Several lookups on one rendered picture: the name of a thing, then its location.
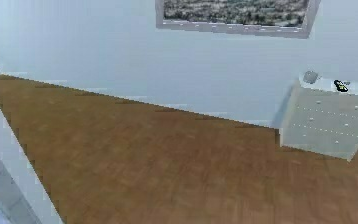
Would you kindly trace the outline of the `grey round object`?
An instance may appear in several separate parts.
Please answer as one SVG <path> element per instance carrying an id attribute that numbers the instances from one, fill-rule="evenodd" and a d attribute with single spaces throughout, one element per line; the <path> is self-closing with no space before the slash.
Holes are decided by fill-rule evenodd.
<path id="1" fill-rule="evenodd" d="M 319 79 L 319 74 L 314 71 L 306 71 L 303 75 L 303 81 L 307 84 L 314 84 Z"/>

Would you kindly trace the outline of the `white chest of drawers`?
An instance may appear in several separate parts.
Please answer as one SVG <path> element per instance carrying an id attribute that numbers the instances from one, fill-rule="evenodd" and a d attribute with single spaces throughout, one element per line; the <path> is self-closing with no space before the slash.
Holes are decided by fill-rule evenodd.
<path id="1" fill-rule="evenodd" d="M 279 126 L 280 144 L 309 152 L 352 160 L 358 151 L 358 82 L 319 76 L 314 84 L 303 75 L 292 86 Z"/>

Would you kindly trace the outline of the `black and yellow small object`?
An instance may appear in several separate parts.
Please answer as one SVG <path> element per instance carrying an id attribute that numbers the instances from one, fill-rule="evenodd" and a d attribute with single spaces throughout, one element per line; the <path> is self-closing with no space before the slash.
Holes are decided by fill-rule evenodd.
<path id="1" fill-rule="evenodd" d="M 334 85 L 336 86 L 336 89 L 339 92 L 347 92 L 348 91 L 347 86 L 340 80 L 335 80 Z"/>

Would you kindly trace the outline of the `grey framed wall picture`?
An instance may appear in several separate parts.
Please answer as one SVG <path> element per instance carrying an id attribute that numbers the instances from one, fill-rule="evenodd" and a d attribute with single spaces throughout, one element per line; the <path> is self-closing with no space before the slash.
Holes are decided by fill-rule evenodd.
<path id="1" fill-rule="evenodd" d="M 307 39 L 321 0 L 155 0 L 158 29 Z"/>

